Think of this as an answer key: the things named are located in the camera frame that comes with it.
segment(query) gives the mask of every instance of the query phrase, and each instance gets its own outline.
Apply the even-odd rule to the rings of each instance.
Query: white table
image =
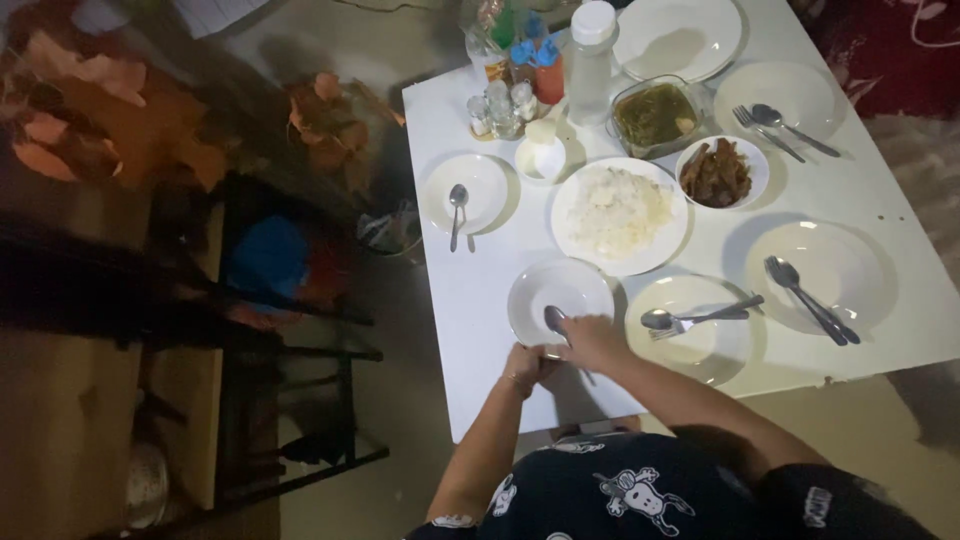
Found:
[[[755,61],[796,61],[827,72],[786,2],[739,3],[746,12],[749,39],[728,73]],[[723,75],[708,86],[716,88],[722,79]],[[459,154],[487,154],[513,166],[517,142],[479,142],[468,133],[465,103],[482,89],[467,66],[403,90],[418,189],[439,163]],[[575,136],[587,161],[624,155],[602,128],[577,129]],[[960,357],[960,296],[849,105],[830,142],[851,157],[834,160],[806,152],[809,160],[804,165],[781,152],[767,152],[776,177],[769,189],[780,194],[761,208],[707,215],[691,206],[694,224],[683,250],[662,268],[621,280],[625,295],[618,298],[620,316],[627,299],[668,276],[698,273],[746,288],[743,259],[753,242],[777,225],[806,217],[856,228],[882,246],[896,268],[897,303],[889,317],[862,335],[862,345],[844,348],[825,336],[799,333],[760,318],[755,357],[721,390],[739,398],[822,384],[825,377],[847,380]],[[676,158],[658,162],[672,171]],[[563,256],[547,225],[558,188],[521,185],[516,174],[511,185],[509,218],[494,224],[492,231],[474,236],[472,252],[461,239],[461,248],[451,254],[449,236],[421,217],[455,442],[473,422],[516,341],[506,313],[514,279],[535,261]],[[555,383],[559,385],[554,388],[556,397],[538,386],[524,405],[520,431],[644,412],[612,381],[594,375],[593,386],[578,377],[570,372],[567,380]]]

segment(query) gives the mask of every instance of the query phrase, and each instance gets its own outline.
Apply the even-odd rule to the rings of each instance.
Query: blue cloth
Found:
[[[294,298],[307,273],[310,246],[289,219],[268,217],[250,227],[230,254],[227,284],[242,290],[272,290]],[[257,311],[276,311],[254,306]]]

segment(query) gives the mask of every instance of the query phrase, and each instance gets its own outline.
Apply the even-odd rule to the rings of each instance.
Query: fork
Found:
[[[753,128],[753,129],[759,131],[761,135],[767,137],[767,140],[769,140],[770,142],[776,144],[776,145],[778,146],[778,148],[780,148],[783,152],[786,152],[787,154],[793,156],[794,159],[796,159],[796,160],[799,161],[800,163],[806,163],[806,160],[803,159],[803,158],[800,156],[800,154],[797,154],[796,152],[794,152],[794,151],[793,151],[793,148],[790,148],[789,146],[787,146],[787,144],[786,144],[785,142],[783,142],[783,140],[780,139],[780,137],[778,137],[778,136],[776,136],[776,135],[770,135],[770,134],[768,134],[767,132],[761,130],[759,124],[756,123],[756,120],[754,119],[754,116],[753,116],[752,114],[750,114],[750,112],[747,110],[746,107],[744,107],[744,106],[742,106],[742,105],[738,105],[738,106],[734,107],[734,108],[733,108],[733,116],[736,118],[736,121],[739,122],[740,125],[743,126],[745,129],[748,129],[748,130],[749,130],[749,129]]]
[[[680,325],[673,325],[667,330],[651,330],[650,340],[660,341],[661,339],[667,339],[675,335],[680,335],[682,333],[686,333],[688,330],[693,328],[694,325],[705,323],[706,321],[711,321],[714,319],[719,319],[721,317],[724,317],[725,315],[737,313],[738,311],[744,311],[749,307],[759,306],[760,304],[763,304],[763,296],[757,294],[748,300],[744,300],[743,302],[737,302],[736,304],[732,304],[730,306],[717,309],[716,311],[708,315],[703,315],[700,317],[690,317],[686,320],[682,319],[682,323]]]

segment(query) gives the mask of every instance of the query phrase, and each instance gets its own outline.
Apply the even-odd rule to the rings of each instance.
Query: person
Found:
[[[935,538],[737,400],[635,356],[609,318],[564,330],[562,359],[623,386],[677,436],[581,434],[513,465],[523,400],[560,363],[516,344],[406,540]]]

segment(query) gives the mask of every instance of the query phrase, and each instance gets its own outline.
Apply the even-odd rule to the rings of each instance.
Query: bracelet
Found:
[[[504,379],[509,379],[514,382],[514,385],[516,386],[516,391],[520,393],[520,397],[523,398],[524,400],[529,398],[530,395],[534,393],[533,387],[527,386],[526,384],[524,384],[523,381],[520,380],[520,376],[517,375],[516,373],[513,373],[511,375],[505,375],[503,377]]]

